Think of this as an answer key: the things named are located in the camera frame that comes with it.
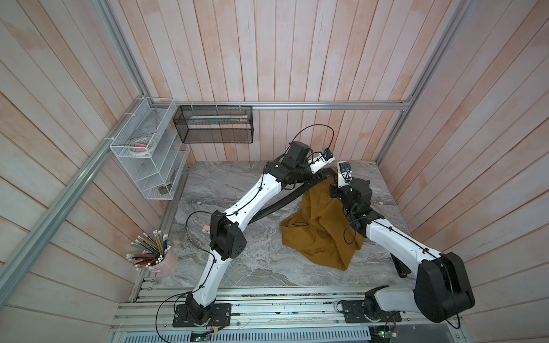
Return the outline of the black leather belt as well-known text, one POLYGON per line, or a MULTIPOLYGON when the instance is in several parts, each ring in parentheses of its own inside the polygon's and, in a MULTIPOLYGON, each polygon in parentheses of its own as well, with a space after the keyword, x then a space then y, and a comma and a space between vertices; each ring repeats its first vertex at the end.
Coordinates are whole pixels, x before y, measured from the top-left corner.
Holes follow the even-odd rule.
POLYGON ((278 200, 277 202, 262 208, 258 213, 251 218, 249 221, 250 224, 261 220, 264 217, 267 217, 268 215, 272 214, 273 212, 276 212, 280 210, 281 208, 285 207, 286 205, 290 204, 291 202, 295 201, 298 197, 302 196, 304 193, 306 193, 308 190, 316 186, 317 184, 320 184, 324 180, 308 180, 304 184, 302 184, 297 189, 293 190, 290 194, 283 197, 281 200, 278 200))

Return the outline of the mustard yellow trousers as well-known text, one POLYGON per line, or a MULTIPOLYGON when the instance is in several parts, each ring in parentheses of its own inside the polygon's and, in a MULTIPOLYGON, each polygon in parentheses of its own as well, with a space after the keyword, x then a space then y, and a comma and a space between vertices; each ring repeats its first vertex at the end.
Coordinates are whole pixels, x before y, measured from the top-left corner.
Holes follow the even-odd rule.
POLYGON ((364 238, 349 225, 340 200, 330 197, 329 178, 303 194, 301 210, 280 224, 284 246, 314 264, 345 271, 364 238))

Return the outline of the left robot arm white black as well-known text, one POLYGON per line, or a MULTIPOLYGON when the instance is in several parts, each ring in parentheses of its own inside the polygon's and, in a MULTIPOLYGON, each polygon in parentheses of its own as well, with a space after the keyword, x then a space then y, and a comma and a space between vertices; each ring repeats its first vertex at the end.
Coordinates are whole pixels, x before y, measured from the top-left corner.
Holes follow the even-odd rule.
POLYGON ((184 303, 189 322, 203 325, 210 319, 211 305, 224 273, 246 247, 244 231, 262 208, 289 184, 301 184, 300 188, 307 191, 315 182, 325 179, 323 169, 335 161, 333 153, 329 149, 317 154, 310 150, 307 144, 291 142, 283 155, 264 166, 257 183, 236 204, 211 214, 210 256, 198 285, 184 303))

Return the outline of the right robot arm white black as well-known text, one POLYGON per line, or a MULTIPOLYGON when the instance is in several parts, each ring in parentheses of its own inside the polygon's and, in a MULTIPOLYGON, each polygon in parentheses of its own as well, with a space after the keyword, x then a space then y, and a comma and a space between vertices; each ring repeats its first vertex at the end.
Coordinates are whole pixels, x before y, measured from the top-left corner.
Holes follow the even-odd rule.
POLYGON ((370 205, 373 191, 367 180, 333 184, 330 196, 340 200, 353 237, 362 236, 392 255, 401 277, 414 274, 415 285, 398 289, 388 285, 365 293, 363 318, 381 322, 399 312, 422 314, 441 323, 473 308, 476 300, 463 260, 455 253, 434 250, 393 226, 370 205))

